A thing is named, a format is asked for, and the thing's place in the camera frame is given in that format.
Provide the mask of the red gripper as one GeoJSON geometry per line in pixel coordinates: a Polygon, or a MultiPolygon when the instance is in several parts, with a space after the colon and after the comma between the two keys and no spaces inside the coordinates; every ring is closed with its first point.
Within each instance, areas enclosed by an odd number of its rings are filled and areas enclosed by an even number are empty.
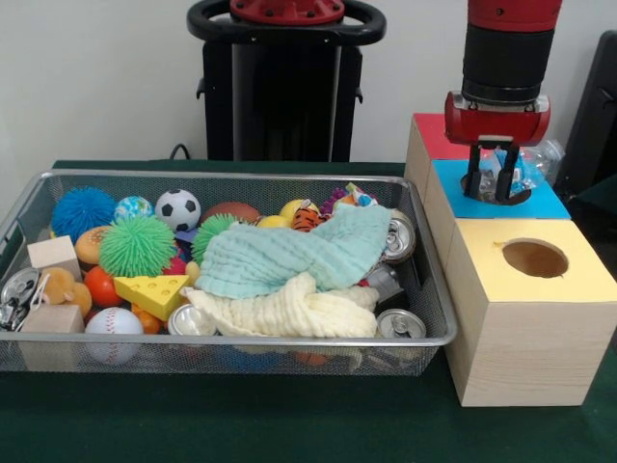
{"type": "Polygon", "coordinates": [[[538,145],[550,122],[550,99],[539,95],[522,105],[492,105],[466,99],[460,92],[449,92],[444,104],[445,136],[453,144],[469,147],[469,164],[464,194],[476,198],[482,174],[479,169],[481,146],[511,143],[496,182],[496,200],[510,197],[520,147],[538,145]]]}

